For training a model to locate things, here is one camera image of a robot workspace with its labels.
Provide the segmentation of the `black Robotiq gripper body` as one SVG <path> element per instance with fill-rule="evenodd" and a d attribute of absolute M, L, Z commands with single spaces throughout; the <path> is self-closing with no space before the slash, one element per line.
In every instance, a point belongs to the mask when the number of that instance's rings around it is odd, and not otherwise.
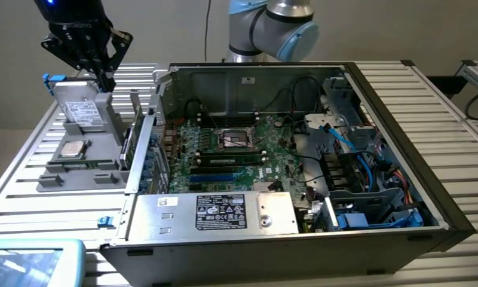
<path fill-rule="evenodd" d="M 103 47 L 110 39 L 113 24 L 101 1 L 34 1 L 50 33 L 66 37 L 83 33 L 103 33 Z"/>

